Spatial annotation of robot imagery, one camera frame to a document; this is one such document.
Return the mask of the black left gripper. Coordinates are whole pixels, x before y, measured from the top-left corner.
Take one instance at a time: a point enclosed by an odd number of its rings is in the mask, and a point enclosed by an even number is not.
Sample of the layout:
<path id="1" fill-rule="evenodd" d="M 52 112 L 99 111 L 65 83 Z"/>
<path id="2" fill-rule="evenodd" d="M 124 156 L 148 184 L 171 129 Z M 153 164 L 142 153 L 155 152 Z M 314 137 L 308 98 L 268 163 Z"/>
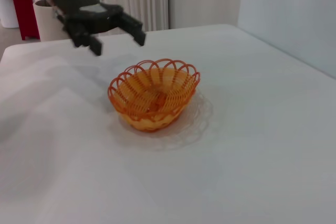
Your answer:
<path id="1" fill-rule="evenodd" d="M 92 34 L 105 33 L 119 27 L 144 46 L 146 34 L 143 24 L 123 12 L 119 5 L 109 5 L 99 0 L 53 0 L 62 12 L 66 22 L 66 32 L 74 46 L 88 47 L 96 56 L 102 54 L 102 43 Z"/>

